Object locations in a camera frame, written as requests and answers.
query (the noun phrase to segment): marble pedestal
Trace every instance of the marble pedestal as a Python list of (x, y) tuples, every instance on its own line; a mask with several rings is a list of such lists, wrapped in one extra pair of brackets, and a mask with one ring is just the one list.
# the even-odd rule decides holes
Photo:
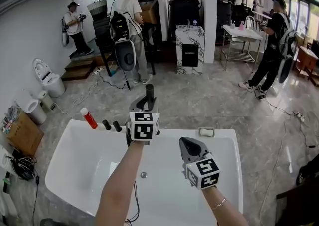
[(176, 27), (177, 73), (201, 75), (204, 63), (205, 32), (201, 26)]

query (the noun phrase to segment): stair step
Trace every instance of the stair step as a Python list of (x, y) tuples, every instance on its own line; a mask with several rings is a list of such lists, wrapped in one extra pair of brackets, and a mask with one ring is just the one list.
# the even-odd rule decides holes
[(62, 80), (71, 81), (71, 80), (82, 80), (87, 79), (90, 73), (94, 70), (96, 64), (92, 64), (91, 67), (81, 68), (81, 69), (73, 69), (67, 70), (62, 75)]
[(77, 70), (77, 69), (83, 69), (83, 68), (90, 68), (94, 65), (94, 61), (88, 60), (88, 61), (72, 61), (65, 67), (66, 71), (71, 70)]

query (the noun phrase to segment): black shirt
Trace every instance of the black shirt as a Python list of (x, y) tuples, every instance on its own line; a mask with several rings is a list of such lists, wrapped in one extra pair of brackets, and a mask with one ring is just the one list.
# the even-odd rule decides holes
[(272, 36), (268, 36), (267, 51), (270, 55), (281, 58), (281, 53), (278, 48), (280, 38), (284, 35), (287, 30), (285, 20), (283, 17), (275, 13), (271, 20), (268, 21), (267, 28), (271, 28), (275, 33)]

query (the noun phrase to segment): soap bar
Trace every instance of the soap bar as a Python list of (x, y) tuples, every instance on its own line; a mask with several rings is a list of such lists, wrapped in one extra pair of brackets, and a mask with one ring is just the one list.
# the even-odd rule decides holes
[(200, 131), (199, 131), (199, 136), (212, 137), (213, 135), (214, 135), (214, 131), (212, 131), (211, 129), (201, 128)]

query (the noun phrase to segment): black pants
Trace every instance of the black pants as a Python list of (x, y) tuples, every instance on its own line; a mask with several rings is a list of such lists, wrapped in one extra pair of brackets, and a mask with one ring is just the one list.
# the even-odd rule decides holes
[(319, 154), (300, 170), (303, 177), (313, 176), (319, 172)]
[(249, 85), (257, 86), (267, 74), (267, 78), (264, 84), (261, 86), (261, 89), (263, 91), (268, 90), (277, 76), (280, 62), (280, 57), (273, 55), (273, 50), (267, 48), (256, 73), (254, 74), (253, 78), (248, 81)]
[(76, 50), (78, 51), (79, 54), (88, 53), (91, 51), (91, 48), (86, 45), (81, 32), (75, 35), (70, 35), (70, 36), (73, 38)]

